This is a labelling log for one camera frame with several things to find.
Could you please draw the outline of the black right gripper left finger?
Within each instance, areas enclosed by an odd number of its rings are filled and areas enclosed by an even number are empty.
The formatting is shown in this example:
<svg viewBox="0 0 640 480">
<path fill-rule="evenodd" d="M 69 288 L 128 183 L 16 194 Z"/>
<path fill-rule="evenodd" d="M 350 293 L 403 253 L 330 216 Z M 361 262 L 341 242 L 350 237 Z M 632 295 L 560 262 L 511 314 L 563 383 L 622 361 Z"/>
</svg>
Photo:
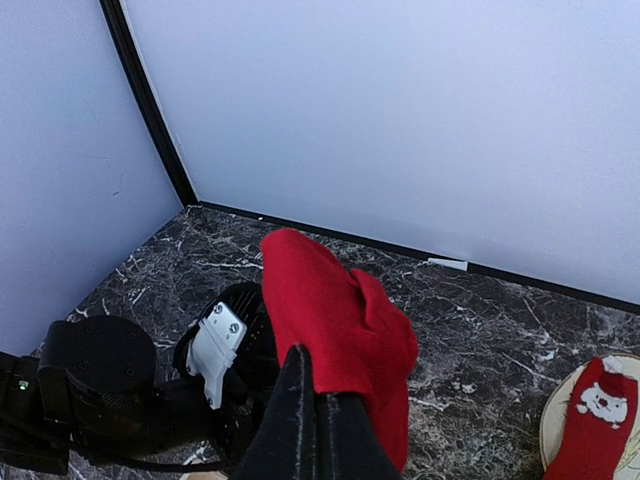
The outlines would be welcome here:
<svg viewBox="0 0 640 480">
<path fill-rule="evenodd" d="M 315 425 L 309 352 L 296 345 L 281 367 L 260 428 L 231 477 L 233 479 L 312 479 Z"/>
</svg>

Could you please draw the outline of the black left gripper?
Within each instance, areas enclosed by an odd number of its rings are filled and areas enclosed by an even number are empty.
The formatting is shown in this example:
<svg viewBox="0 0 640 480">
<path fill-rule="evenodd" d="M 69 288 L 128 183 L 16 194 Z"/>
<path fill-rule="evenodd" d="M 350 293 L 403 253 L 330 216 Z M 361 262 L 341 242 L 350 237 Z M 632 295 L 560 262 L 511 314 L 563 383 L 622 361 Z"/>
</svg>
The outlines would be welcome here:
<svg viewBox="0 0 640 480">
<path fill-rule="evenodd" d="M 203 380 L 189 376 L 184 367 L 186 343 L 194 331 L 195 325 L 174 350 L 179 377 L 154 387 L 147 399 L 152 438 L 161 450 L 208 440 L 225 466 L 232 469 L 259 430 L 279 374 L 273 329 L 253 366 L 234 366 L 225 375 L 223 402 L 218 410 L 210 408 Z"/>
</svg>

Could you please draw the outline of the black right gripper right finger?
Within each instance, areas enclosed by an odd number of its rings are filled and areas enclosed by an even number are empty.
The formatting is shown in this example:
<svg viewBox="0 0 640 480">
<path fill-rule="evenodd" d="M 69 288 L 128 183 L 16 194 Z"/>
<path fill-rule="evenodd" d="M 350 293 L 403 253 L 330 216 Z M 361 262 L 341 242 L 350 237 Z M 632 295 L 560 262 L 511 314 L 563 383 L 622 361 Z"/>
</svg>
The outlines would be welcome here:
<svg viewBox="0 0 640 480">
<path fill-rule="evenodd" d="M 377 439 L 363 402 L 356 394 L 317 396 L 317 478 L 401 478 Z"/>
</svg>

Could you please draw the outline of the plain red sock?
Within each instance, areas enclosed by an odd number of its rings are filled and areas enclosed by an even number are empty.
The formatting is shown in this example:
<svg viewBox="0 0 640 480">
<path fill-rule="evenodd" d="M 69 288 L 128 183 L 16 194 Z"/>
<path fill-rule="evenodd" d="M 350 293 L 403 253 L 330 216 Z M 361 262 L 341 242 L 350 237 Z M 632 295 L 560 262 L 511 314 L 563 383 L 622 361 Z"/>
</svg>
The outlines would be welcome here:
<svg viewBox="0 0 640 480">
<path fill-rule="evenodd" d="M 346 269 L 320 243 L 293 229 L 261 243 L 262 293 L 277 354 L 311 356 L 318 394 L 357 394 L 396 470 L 408 459 L 408 379 L 419 353 L 409 318 L 373 276 Z"/>
</svg>

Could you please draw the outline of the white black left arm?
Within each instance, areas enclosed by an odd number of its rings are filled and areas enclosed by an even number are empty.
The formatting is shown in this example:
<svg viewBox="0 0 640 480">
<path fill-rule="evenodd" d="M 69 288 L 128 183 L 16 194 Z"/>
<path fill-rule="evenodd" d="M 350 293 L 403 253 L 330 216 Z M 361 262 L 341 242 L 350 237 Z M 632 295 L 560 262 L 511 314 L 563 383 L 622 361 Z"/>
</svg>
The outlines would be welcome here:
<svg viewBox="0 0 640 480">
<path fill-rule="evenodd" d="M 94 464 L 176 473 L 152 456 L 210 442 L 215 468 L 246 452 L 279 365 L 263 319 L 200 320 L 177 342 L 173 380 L 156 383 L 156 348 L 134 322 L 54 322 L 39 357 L 1 358 L 1 460 L 64 475 L 77 453 Z"/>
</svg>

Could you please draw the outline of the white tape strip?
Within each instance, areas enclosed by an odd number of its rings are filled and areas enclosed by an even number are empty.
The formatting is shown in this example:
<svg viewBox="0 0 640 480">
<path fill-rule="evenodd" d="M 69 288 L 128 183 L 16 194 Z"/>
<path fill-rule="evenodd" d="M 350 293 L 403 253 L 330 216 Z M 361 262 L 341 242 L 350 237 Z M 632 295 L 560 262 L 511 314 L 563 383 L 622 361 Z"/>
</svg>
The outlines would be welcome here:
<svg viewBox="0 0 640 480">
<path fill-rule="evenodd" d="M 430 258 L 427 259 L 427 263 L 429 265 L 441 266 L 441 267 L 460 270 L 460 271 L 467 271 L 468 270 L 468 262 L 467 261 L 430 257 Z"/>
</svg>

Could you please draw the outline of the black left corner post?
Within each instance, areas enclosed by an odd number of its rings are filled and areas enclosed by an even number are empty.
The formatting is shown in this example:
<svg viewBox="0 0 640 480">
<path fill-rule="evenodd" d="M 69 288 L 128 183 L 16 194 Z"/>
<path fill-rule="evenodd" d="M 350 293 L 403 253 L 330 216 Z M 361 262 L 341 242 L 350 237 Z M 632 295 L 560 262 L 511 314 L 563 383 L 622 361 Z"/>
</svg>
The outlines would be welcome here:
<svg viewBox="0 0 640 480">
<path fill-rule="evenodd" d="M 198 205 L 196 193 L 145 73 L 122 2 L 100 0 L 99 4 L 136 104 L 169 180 L 184 207 Z"/>
</svg>

